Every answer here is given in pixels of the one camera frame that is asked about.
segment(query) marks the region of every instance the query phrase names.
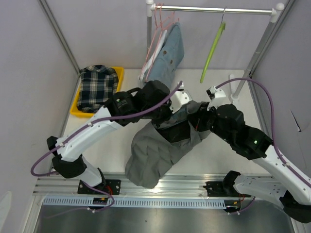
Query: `folded plaid cloth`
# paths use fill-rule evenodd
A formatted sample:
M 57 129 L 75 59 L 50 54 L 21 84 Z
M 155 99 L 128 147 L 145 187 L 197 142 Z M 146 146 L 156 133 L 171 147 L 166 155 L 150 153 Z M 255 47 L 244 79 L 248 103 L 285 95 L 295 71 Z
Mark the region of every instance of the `folded plaid cloth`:
M 113 68 L 103 65 L 80 70 L 81 84 L 77 108 L 84 113 L 95 113 L 116 93 L 119 79 Z

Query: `hanger hook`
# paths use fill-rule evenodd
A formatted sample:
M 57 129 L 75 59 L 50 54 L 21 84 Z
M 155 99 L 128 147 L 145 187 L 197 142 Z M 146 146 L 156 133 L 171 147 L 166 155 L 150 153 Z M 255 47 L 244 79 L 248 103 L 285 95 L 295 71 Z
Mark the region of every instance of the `hanger hook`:
M 225 15 L 225 10 L 226 10 L 226 8 L 227 8 L 227 7 L 224 8 L 224 12 L 223 12 L 222 22 L 221 22 L 221 23 L 223 23 L 223 19 L 224 19 L 224 15 Z

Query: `white rack post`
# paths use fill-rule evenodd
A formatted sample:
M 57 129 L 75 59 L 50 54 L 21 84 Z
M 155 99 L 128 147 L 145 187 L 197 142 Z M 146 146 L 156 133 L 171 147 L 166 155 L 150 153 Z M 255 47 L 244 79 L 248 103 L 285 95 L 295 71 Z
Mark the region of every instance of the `white rack post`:
M 256 63 L 257 59 L 259 58 L 262 49 L 264 48 L 265 44 L 269 40 L 272 31 L 275 27 L 277 19 L 279 18 L 281 12 L 284 10 L 285 6 L 283 3 L 278 3 L 276 8 L 272 9 L 235 9 L 235 8 L 211 8 L 211 7 L 187 7 L 187 6 L 157 6 L 153 0 L 146 0 L 147 4 L 147 50 L 151 44 L 151 34 L 152 34 L 152 11 L 155 9 L 162 10 L 162 11 L 190 11 L 190 12 L 214 12 L 214 13 L 233 13 L 233 14 L 249 14 L 249 15 L 266 15 L 270 16 L 270 22 L 264 31 L 262 38 L 256 48 L 256 51 L 253 54 L 246 70 L 244 71 L 243 78 L 249 77 L 249 74 Z M 234 98 L 237 98 L 245 81 L 240 81 L 237 90 L 233 94 Z

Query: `yellow basket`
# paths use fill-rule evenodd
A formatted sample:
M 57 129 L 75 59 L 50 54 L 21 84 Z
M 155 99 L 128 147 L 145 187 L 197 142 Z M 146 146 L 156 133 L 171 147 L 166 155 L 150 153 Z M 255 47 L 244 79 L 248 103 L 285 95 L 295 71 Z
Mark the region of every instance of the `yellow basket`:
M 118 79 L 119 79 L 119 83 L 118 83 L 118 87 L 117 87 L 117 92 L 120 91 L 121 89 L 121 85 L 123 82 L 123 76 L 124 76 L 124 68 L 123 67 L 112 67 L 115 69 L 117 75 L 118 75 Z M 74 97 L 72 106 L 70 108 L 70 114 L 75 115 L 76 117 L 87 117 L 90 118 L 94 115 L 94 113 L 84 113 L 81 112 L 80 110 L 78 110 L 77 108 L 77 102 L 78 102 L 78 98 L 79 98 L 79 93 L 80 93 L 80 87 L 77 90 L 76 96 Z

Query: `black mounting plate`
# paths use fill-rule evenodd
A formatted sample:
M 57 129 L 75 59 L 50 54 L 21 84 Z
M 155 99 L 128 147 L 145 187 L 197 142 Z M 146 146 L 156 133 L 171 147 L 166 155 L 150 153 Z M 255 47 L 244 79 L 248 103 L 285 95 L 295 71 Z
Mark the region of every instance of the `black mounting plate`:
M 109 186 L 112 190 L 113 195 L 119 195 L 120 194 L 120 189 L 121 189 L 121 180 L 106 180 L 106 186 L 103 186 L 101 188 L 95 187 L 101 191 L 104 191 L 106 193 L 110 193 L 109 189 L 107 188 Z M 89 189 L 84 185 L 82 181 L 79 182 L 79 187 L 78 187 L 78 194 L 88 194 L 88 195 L 97 195 L 97 194 L 102 194 L 99 192 L 96 192 L 92 189 Z
M 208 181 L 206 182 L 206 186 L 203 186 L 207 190 L 207 195 L 209 197 L 233 197 L 233 198 L 238 198 L 241 195 L 236 192 L 234 194 L 231 194 L 230 196 L 225 192 L 223 188 L 223 183 L 222 181 Z M 246 198 L 251 197 L 248 194 L 244 194 Z

